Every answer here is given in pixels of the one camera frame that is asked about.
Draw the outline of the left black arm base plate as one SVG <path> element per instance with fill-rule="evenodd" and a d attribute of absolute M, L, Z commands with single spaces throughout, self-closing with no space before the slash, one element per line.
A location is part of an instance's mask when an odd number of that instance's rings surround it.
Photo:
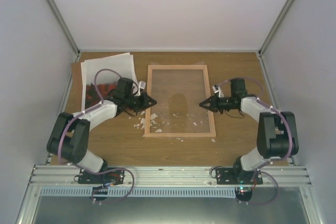
<path fill-rule="evenodd" d="M 123 170 L 117 170 L 114 172 L 98 175 L 81 169 L 79 174 L 74 177 L 74 182 L 79 184 L 119 185 L 123 184 L 123 181 Z"/>

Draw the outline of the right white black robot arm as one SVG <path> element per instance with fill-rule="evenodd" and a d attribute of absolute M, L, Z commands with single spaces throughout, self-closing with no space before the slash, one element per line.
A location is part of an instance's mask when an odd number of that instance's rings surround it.
<path fill-rule="evenodd" d="M 281 112 L 250 94 L 243 77 L 229 79 L 230 96 L 224 96 L 220 84 L 213 85 L 214 94 L 199 106 L 221 114 L 237 110 L 258 123 L 256 147 L 240 156 L 227 172 L 217 168 L 219 183 L 250 184 L 257 180 L 257 171 L 274 161 L 286 160 L 299 151 L 296 118 L 292 112 Z"/>

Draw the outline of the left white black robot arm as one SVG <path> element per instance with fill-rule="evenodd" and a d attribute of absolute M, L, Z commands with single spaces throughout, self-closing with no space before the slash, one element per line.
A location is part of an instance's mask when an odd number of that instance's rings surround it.
<path fill-rule="evenodd" d="M 96 184 L 103 184 L 108 179 L 108 171 L 103 158 L 88 150 L 90 131 L 123 112 L 131 110 L 137 114 L 156 105 L 157 101 L 143 91 L 144 87 L 144 82 L 136 84 L 129 78 L 120 78 L 97 104 L 73 114 L 60 113 L 47 151 L 85 169 Z"/>

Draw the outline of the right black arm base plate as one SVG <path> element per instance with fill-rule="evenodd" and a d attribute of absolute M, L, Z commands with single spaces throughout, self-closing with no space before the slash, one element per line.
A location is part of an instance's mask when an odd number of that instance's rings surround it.
<path fill-rule="evenodd" d="M 215 169 L 218 185 L 262 185 L 262 177 L 254 175 L 254 172 L 242 171 L 236 174 L 233 168 L 219 167 Z"/>

